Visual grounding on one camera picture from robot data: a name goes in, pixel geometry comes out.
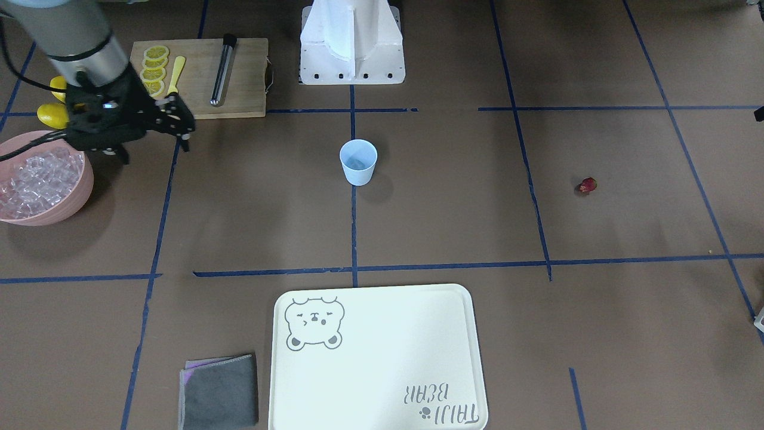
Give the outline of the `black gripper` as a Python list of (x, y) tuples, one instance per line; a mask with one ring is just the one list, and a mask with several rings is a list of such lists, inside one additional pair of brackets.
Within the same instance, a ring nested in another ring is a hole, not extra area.
[(174, 136), (180, 149), (189, 152), (190, 134), (196, 129), (194, 115), (178, 92), (160, 100), (150, 97), (131, 65), (106, 85), (95, 85), (86, 71), (77, 71), (75, 83), (66, 89), (65, 105), (65, 141), (79, 151), (113, 150), (123, 164), (130, 164), (123, 144), (148, 131)]

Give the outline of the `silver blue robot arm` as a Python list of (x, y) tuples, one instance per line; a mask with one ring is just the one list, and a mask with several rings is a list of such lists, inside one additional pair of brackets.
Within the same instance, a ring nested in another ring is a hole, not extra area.
[(177, 91), (155, 100), (145, 88), (95, 1), (3, 1), (65, 78), (65, 128), (31, 140), (2, 160), (63, 139), (77, 151), (111, 151), (128, 164), (125, 142), (149, 130), (189, 150), (195, 119)]

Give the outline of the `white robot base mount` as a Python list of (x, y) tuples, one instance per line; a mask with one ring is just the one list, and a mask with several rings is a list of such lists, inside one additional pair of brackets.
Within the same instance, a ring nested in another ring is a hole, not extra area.
[(405, 81), (401, 17), (388, 1), (314, 1), (302, 10), (300, 43), (301, 84)]

